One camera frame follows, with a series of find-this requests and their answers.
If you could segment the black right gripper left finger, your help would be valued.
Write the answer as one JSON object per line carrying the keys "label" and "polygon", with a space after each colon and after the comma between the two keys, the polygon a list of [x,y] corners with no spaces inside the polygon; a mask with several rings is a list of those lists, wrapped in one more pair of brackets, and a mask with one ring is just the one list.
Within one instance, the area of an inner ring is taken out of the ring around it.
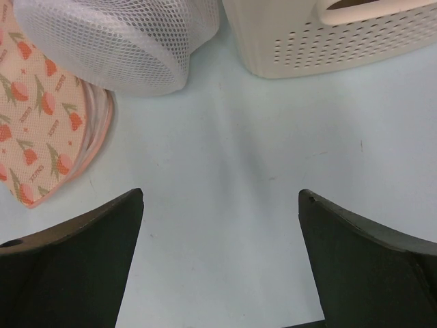
{"label": "black right gripper left finger", "polygon": [[1,244],[2,327],[114,327],[143,217],[143,192]]}

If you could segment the white mesh laundry bag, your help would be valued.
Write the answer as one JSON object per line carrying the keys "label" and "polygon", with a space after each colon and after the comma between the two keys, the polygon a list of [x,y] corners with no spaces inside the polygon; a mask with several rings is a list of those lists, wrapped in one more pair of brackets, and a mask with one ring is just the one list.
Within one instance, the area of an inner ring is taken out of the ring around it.
{"label": "white mesh laundry bag", "polygon": [[25,35],[78,78],[113,92],[182,89],[191,55],[219,30],[217,1],[15,1]]}

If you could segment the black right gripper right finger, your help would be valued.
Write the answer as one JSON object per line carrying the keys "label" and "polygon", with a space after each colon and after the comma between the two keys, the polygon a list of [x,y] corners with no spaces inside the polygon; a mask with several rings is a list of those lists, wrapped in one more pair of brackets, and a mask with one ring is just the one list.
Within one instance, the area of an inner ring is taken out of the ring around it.
{"label": "black right gripper right finger", "polygon": [[306,327],[435,327],[436,244],[310,191],[298,218],[324,319]]}

